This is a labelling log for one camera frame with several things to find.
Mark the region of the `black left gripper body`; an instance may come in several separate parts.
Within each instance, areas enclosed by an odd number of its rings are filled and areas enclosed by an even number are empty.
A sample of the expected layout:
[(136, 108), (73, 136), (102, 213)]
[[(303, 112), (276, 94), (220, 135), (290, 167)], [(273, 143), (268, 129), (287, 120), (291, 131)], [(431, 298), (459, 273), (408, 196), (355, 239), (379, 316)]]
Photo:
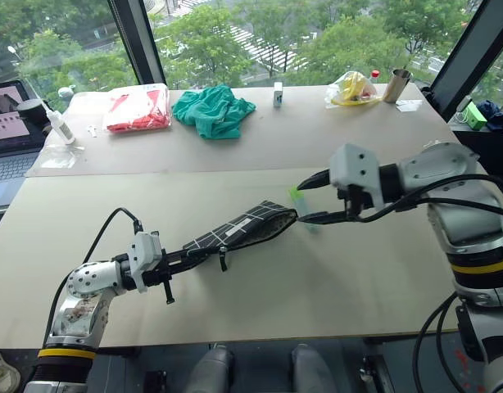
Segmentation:
[(160, 261), (153, 268), (147, 269), (143, 273), (143, 283), (147, 287), (162, 285), (164, 287), (166, 304), (171, 305), (175, 302), (170, 285), (171, 279), (172, 274), (170, 272), (166, 251), (162, 249)]

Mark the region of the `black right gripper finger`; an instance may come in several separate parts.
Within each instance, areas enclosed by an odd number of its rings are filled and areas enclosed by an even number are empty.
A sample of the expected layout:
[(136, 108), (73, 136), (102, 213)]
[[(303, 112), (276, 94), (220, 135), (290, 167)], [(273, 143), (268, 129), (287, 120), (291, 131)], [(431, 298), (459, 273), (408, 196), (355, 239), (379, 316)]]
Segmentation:
[(305, 224), (340, 224), (349, 222), (345, 211), (329, 213), (327, 211), (311, 213), (298, 218), (299, 222)]
[(303, 180), (297, 186), (297, 190), (315, 189), (328, 186), (329, 184), (329, 170), (325, 169)]

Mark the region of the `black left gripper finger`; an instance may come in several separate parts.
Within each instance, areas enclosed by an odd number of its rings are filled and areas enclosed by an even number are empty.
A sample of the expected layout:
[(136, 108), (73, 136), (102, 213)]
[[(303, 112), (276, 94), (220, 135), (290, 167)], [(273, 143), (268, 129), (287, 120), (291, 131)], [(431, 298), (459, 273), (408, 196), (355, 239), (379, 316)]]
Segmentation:
[(185, 263), (187, 260), (195, 258), (197, 250), (182, 249), (167, 254), (168, 263)]
[(199, 264), (208, 260), (210, 255), (200, 254), (200, 255), (181, 255), (178, 261), (169, 264), (170, 273), (178, 274), (190, 269), (194, 269)]

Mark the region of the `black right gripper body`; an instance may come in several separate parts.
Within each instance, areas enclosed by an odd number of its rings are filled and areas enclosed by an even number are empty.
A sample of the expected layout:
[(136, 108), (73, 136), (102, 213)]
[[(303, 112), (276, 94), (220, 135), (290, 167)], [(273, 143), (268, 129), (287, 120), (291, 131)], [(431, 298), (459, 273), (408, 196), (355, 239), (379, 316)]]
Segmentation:
[(344, 216), (346, 221), (357, 221), (360, 213), (374, 207), (372, 196), (363, 187), (351, 184), (345, 190), (337, 189), (339, 200), (344, 202)]

